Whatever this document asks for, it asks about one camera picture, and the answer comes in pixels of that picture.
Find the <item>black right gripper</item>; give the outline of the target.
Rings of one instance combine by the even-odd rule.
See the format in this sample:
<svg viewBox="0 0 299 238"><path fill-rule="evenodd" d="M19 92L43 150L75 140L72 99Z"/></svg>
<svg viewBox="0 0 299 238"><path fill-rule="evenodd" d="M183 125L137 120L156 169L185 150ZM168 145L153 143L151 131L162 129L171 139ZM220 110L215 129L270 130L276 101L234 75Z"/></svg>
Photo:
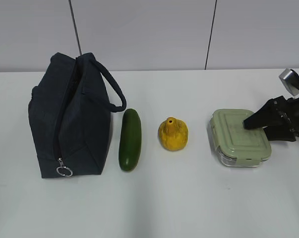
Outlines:
<svg viewBox="0 0 299 238"><path fill-rule="evenodd" d="M269 99L243 121L245 129L264 128L269 141L295 142L299 136L299 98Z"/></svg>

